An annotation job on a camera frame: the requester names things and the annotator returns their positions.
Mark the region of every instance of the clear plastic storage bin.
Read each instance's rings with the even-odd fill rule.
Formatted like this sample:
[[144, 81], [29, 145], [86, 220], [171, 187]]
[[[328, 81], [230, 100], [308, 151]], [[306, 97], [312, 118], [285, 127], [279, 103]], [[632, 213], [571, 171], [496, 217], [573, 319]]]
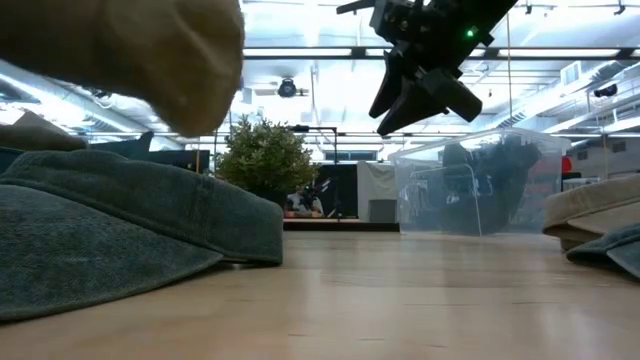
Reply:
[[505, 128], [397, 152], [403, 233], [539, 232], [544, 199], [560, 192], [565, 139]]

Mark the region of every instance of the red object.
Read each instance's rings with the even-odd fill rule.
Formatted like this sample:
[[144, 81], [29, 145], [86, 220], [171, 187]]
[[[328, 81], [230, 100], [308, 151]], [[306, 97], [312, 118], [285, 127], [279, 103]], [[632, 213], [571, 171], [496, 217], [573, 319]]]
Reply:
[[562, 173], [570, 173], [573, 170], [573, 165], [571, 164], [571, 159], [568, 156], [562, 157]]

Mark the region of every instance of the light wood floor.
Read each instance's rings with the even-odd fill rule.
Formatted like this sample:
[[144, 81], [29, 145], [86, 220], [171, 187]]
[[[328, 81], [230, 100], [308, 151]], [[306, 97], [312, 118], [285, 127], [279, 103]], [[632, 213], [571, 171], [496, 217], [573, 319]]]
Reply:
[[0, 327], [0, 358], [639, 359], [640, 285], [554, 240], [286, 237], [281, 268]]

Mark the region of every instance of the wall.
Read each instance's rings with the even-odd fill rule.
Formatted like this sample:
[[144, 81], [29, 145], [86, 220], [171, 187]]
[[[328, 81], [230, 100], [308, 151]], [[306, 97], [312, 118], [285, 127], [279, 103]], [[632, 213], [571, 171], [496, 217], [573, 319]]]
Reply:
[[[612, 144], [621, 141], [626, 142], [627, 150], [614, 153], [611, 150]], [[587, 151], [588, 158], [578, 160], [579, 151]], [[606, 179], [607, 170], [610, 177], [640, 171], [640, 139], [609, 139], [606, 149], [600, 144], [586, 149], [570, 150], [568, 155], [571, 156], [573, 171], [582, 173], [583, 177], [597, 176]]]

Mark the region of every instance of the robotic arm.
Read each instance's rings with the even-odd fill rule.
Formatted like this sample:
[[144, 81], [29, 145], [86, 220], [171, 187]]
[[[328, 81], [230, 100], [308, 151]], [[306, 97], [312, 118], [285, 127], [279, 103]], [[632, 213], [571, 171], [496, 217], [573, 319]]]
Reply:
[[369, 115], [388, 111], [378, 133], [387, 135], [449, 109], [468, 122], [482, 111], [478, 99], [458, 79], [458, 69], [478, 44], [489, 46], [489, 32], [517, 0], [360, 0], [338, 14], [373, 7], [369, 25], [393, 44]]

